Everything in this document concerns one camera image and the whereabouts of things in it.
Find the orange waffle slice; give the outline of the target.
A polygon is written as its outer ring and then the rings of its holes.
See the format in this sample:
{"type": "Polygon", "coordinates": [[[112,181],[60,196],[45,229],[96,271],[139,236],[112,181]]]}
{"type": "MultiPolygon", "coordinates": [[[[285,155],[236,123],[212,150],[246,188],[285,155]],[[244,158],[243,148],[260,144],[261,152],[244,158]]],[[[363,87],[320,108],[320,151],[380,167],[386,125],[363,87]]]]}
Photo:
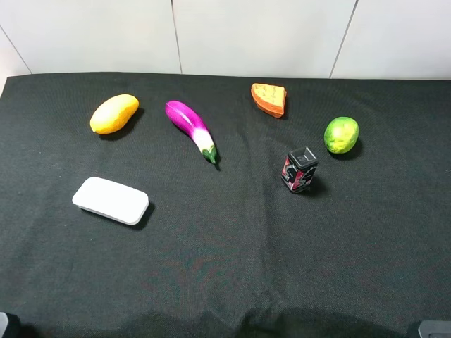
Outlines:
{"type": "Polygon", "coordinates": [[[251,86],[251,95],[257,107],[262,111],[274,118],[283,117],[287,95],[284,87],[254,83],[251,86]]]}

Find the black table cloth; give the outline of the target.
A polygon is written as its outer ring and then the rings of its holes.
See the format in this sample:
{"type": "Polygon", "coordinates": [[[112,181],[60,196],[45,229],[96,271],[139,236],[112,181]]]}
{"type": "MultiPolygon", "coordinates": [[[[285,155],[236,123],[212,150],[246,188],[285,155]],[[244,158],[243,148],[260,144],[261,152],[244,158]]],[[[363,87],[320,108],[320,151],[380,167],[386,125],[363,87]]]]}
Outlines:
{"type": "Polygon", "coordinates": [[[11,77],[1,95],[1,309],[26,337],[406,337],[450,319],[450,83],[125,73],[11,77]],[[111,134],[107,99],[139,108],[111,134]],[[204,121],[216,164],[166,115],[204,121]],[[350,117],[345,154],[324,143],[350,117]],[[290,151],[311,184],[281,178],[290,151]],[[90,177],[149,197],[129,226],[78,208],[90,177]]]}

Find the green lime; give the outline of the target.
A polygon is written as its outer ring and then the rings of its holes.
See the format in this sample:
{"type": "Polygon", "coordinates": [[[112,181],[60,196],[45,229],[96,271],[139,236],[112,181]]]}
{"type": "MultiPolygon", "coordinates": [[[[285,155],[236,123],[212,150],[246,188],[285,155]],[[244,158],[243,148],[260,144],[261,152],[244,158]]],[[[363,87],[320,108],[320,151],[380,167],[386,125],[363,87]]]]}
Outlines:
{"type": "Polygon", "coordinates": [[[324,143],[332,154],[345,154],[350,151],[359,137],[359,125],[350,117],[333,119],[324,132],[324,143]]]}

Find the purple eggplant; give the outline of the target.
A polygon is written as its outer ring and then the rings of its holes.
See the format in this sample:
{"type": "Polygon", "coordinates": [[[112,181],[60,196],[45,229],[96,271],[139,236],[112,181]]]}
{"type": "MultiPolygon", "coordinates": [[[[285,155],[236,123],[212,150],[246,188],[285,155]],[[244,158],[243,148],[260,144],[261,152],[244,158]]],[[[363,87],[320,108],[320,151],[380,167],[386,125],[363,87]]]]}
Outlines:
{"type": "Polygon", "coordinates": [[[197,145],[206,160],[216,164],[216,145],[204,121],[189,106],[180,101],[166,103],[166,115],[179,129],[197,145]]]}

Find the black red tin box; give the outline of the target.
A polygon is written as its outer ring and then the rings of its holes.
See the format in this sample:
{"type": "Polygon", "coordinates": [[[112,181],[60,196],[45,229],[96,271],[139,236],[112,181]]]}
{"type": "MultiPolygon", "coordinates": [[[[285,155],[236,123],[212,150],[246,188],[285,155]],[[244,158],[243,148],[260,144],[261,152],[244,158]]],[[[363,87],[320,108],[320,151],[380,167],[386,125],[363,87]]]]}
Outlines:
{"type": "Polygon", "coordinates": [[[281,178],[292,193],[299,193],[311,184],[318,164],[309,147],[295,149],[285,159],[281,178]]]}

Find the yellow orange mango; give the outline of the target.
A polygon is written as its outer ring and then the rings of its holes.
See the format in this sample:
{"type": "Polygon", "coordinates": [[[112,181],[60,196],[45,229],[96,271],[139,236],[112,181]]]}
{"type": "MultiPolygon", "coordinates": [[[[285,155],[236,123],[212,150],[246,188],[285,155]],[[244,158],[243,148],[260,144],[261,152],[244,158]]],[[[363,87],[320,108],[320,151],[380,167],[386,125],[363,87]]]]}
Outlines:
{"type": "Polygon", "coordinates": [[[94,111],[89,126],[97,134],[117,132],[127,124],[138,108],[139,101],[133,95],[113,96],[94,111]]]}

